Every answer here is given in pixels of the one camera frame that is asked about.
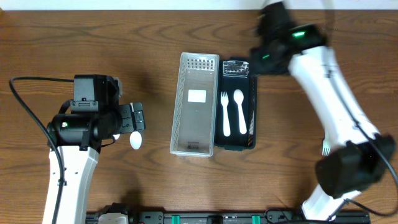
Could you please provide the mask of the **white plastic fork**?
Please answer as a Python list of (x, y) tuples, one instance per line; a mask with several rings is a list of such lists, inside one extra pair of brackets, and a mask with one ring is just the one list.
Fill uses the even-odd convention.
[(231, 134), (231, 130), (230, 130), (230, 124), (229, 124), (229, 118), (228, 118), (228, 103), (229, 103), (229, 99), (228, 99), (228, 94), (225, 91), (221, 92), (221, 105), (223, 107), (223, 134), (226, 137), (229, 137)]

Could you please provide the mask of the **mint green plastic fork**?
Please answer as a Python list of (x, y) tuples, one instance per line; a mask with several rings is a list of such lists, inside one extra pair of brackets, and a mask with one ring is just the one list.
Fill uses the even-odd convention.
[(322, 155), (328, 156), (330, 153), (330, 149), (331, 149), (331, 147), (330, 147), (329, 139), (327, 137), (325, 137), (322, 142)]

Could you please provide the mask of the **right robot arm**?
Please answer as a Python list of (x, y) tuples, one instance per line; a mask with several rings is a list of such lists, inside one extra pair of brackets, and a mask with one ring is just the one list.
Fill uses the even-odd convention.
[(391, 165), (396, 142), (366, 116), (340, 70), (328, 31), (297, 25), (282, 1), (259, 13), (261, 43), (250, 53), (252, 75), (288, 73), (305, 91), (325, 132), (326, 148), (316, 163), (318, 184), (301, 205), (302, 223), (332, 223), (338, 212), (379, 182)]

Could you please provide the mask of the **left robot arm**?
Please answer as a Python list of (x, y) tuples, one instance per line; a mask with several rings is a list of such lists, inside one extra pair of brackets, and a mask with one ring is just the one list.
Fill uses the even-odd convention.
[(133, 149), (142, 145), (146, 125), (140, 102), (122, 105), (120, 79), (75, 75), (73, 99), (47, 125), (50, 180), (44, 223), (84, 223), (91, 179), (104, 140), (129, 134)]

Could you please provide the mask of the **clear perforated plastic basket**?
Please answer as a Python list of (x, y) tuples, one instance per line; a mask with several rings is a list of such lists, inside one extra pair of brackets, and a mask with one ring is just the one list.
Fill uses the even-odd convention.
[(213, 155), (219, 60), (216, 54), (181, 54), (170, 140), (172, 154)]

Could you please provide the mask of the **black perforated plastic basket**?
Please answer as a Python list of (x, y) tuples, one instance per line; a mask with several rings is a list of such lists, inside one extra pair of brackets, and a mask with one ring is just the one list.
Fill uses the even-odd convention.
[[(246, 120), (247, 133), (239, 132), (238, 107), (233, 94), (236, 89), (243, 92), (243, 113)], [(228, 118), (231, 134), (223, 134), (223, 107), (221, 92), (228, 94)], [(215, 119), (215, 146), (230, 151), (254, 149), (256, 145), (256, 116), (257, 116), (257, 78), (249, 71), (249, 61), (242, 57), (231, 57), (221, 60), (218, 75), (217, 109)]]

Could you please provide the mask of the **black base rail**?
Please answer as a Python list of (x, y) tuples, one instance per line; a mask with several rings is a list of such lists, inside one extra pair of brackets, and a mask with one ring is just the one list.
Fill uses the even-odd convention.
[(319, 223), (307, 220), (303, 212), (294, 208), (271, 207), (267, 210), (246, 211), (166, 211), (161, 207), (130, 207), (112, 203), (97, 212), (87, 212), (83, 223), (132, 224), (266, 224)]

